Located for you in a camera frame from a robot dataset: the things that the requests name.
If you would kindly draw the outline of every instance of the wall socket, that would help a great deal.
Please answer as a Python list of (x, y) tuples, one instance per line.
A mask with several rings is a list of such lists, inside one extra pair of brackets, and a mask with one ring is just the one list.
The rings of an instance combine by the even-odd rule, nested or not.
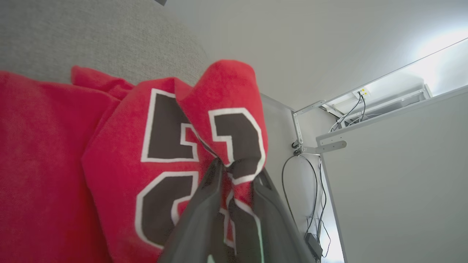
[(359, 99), (359, 93), (358, 92), (361, 92), (361, 95), (363, 97), (365, 96), (370, 96), (371, 94), (369, 93), (369, 90), (366, 88), (366, 87), (362, 87), (360, 89), (357, 89), (355, 91), (353, 91), (352, 93), (354, 94), (354, 96)]

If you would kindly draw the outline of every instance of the gray upholstery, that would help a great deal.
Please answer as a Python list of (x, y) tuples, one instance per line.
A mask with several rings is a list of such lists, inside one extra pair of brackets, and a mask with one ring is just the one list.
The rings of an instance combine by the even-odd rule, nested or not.
[(207, 58), (154, 0), (0, 0), (0, 70), (69, 83), (73, 65), (193, 85)]

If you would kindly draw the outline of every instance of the black cable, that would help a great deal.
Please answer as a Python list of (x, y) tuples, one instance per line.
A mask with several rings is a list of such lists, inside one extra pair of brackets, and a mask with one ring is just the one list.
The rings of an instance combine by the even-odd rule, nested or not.
[(340, 123), (342, 121), (344, 121), (344, 119), (346, 119), (346, 117), (356, 108), (356, 106), (359, 104), (359, 102), (361, 102), (361, 96), (359, 96), (358, 103), (356, 103), (356, 105), (354, 105), (354, 107), (350, 110), (350, 112), (348, 112), (348, 114), (346, 114), (346, 116), (344, 116), (344, 118), (339, 123), (336, 124), (336, 127), (335, 127), (334, 130), (332, 130), (332, 132), (334, 132), (336, 129), (338, 129), (338, 126), (340, 125)]
[(330, 238), (330, 235), (328, 234), (328, 230), (327, 228), (325, 227), (325, 224), (322, 224), (323, 225), (323, 229), (325, 229), (325, 232), (327, 233), (327, 236), (328, 236), (328, 248), (327, 248), (327, 253), (325, 255), (322, 254), (323, 257), (327, 257), (328, 256), (328, 252), (330, 251), (330, 244), (331, 244), (331, 238)]
[(322, 190), (323, 190), (323, 194), (325, 195), (325, 203), (323, 204), (323, 207), (322, 207), (322, 213), (320, 214), (320, 218), (319, 218), (319, 226), (317, 228), (317, 233), (319, 233), (320, 231), (320, 225), (321, 223), (323, 222), (322, 221), (322, 218), (323, 218), (323, 212), (325, 211), (325, 206), (327, 205), (327, 193), (325, 192), (325, 188), (323, 187), (323, 180), (322, 180), (322, 161), (320, 161), (319, 163), (319, 174), (320, 174), (320, 184), (322, 185)]
[(283, 170), (281, 171), (281, 184), (283, 185), (283, 192), (284, 192), (284, 194), (285, 194), (286, 203), (288, 204), (289, 212), (291, 213), (292, 220), (294, 221), (294, 224), (296, 225), (296, 228), (297, 228), (296, 220), (294, 219), (294, 215), (293, 215), (293, 212), (292, 212), (292, 210), (291, 210), (291, 206), (289, 205), (288, 195), (286, 194), (286, 190), (285, 190), (285, 177), (284, 177), (286, 164), (288, 163), (288, 161), (289, 161), (292, 157), (294, 157), (294, 155), (291, 156), (291, 157), (289, 157), (289, 158), (285, 161), (285, 164), (283, 165)]
[[(281, 171), (281, 184), (283, 186), (283, 193), (285, 194), (285, 198), (286, 198), (286, 203), (288, 204), (288, 208), (289, 208), (289, 213), (291, 213), (291, 217), (294, 221), (294, 223), (296, 224), (296, 227), (297, 227), (297, 223), (296, 223), (296, 219), (294, 219), (294, 215), (293, 215), (293, 212), (292, 212), (292, 209), (291, 209), (291, 206), (289, 205), (289, 200), (288, 200), (288, 195), (286, 194), (286, 189), (285, 189), (285, 177), (284, 177), (284, 174), (285, 174), (285, 167), (286, 167), (286, 164), (288, 163), (288, 161), (294, 157), (295, 155), (289, 157), (286, 161), (285, 161), (285, 164), (283, 165), (283, 169)], [(310, 163), (310, 161), (304, 157), (304, 156), (301, 156), (301, 155), (298, 155), (298, 157), (301, 157), (301, 158), (304, 158), (310, 165), (310, 167), (312, 168), (312, 171), (314, 172), (314, 175), (315, 175), (315, 201), (314, 201), (314, 210), (312, 211), (312, 215), (314, 215), (315, 213), (315, 206), (317, 204), (317, 191), (318, 191), (318, 180), (317, 180), (317, 173), (315, 172), (315, 169), (314, 167), (312, 166), (312, 163)], [(310, 225), (308, 225), (308, 228), (306, 230), (306, 235), (307, 235), (307, 232), (309, 231), (309, 228), (310, 226), (312, 225), (312, 223)]]
[(362, 97), (362, 102), (364, 102), (364, 111), (362, 112), (361, 120), (359, 122), (362, 122), (364, 120), (364, 114), (366, 113), (366, 101), (364, 100), (364, 96), (361, 95)]
[[(318, 190), (319, 190), (319, 186), (318, 186), (319, 183), (318, 183), (318, 180), (317, 180), (317, 173), (315, 172), (315, 169), (314, 169), (312, 163), (310, 163), (309, 159), (307, 159), (306, 157), (304, 157), (302, 155), (298, 155), (298, 157), (304, 158), (309, 163), (310, 167), (312, 168), (312, 171), (314, 172), (314, 176), (315, 176), (315, 199), (314, 199), (314, 208), (312, 209), (312, 216), (314, 216), (315, 206), (317, 205), (317, 194), (318, 194)], [(311, 225), (312, 225), (312, 221), (307, 226), (307, 230), (306, 230), (306, 232), (304, 234), (304, 239), (306, 238), (307, 232), (309, 232), (309, 229), (310, 229)]]
[(323, 220), (321, 220), (321, 222), (322, 222), (323, 228), (325, 229), (325, 232), (327, 233), (328, 240), (329, 240), (329, 242), (328, 242), (328, 248), (327, 248), (327, 253), (326, 253), (325, 255), (322, 254), (323, 257), (327, 257), (327, 256), (328, 256), (328, 251), (330, 250), (331, 238), (330, 238), (330, 234), (328, 233), (327, 228), (325, 227), (325, 223), (323, 222)]

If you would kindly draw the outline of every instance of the clothing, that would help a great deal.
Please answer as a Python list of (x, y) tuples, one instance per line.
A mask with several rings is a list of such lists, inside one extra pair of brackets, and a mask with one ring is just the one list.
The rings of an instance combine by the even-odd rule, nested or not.
[(212, 256), (258, 246), (240, 229), (258, 227), (250, 182), (268, 149), (248, 65), (219, 61), (194, 88), (80, 67), (72, 83), (0, 73), (0, 261), (155, 262), (215, 156), (229, 176)]

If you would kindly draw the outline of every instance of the power adapter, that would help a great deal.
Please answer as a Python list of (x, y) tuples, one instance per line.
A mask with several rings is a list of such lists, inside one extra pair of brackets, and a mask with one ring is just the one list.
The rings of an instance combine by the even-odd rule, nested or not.
[(315, 257), (316, 260), (319, 260), (322, 257), (323, 249), (320, 247), (319, 242), (314, 238), (311, 233), (306, 235), (306, 244), (309, 247), (310, 252)]

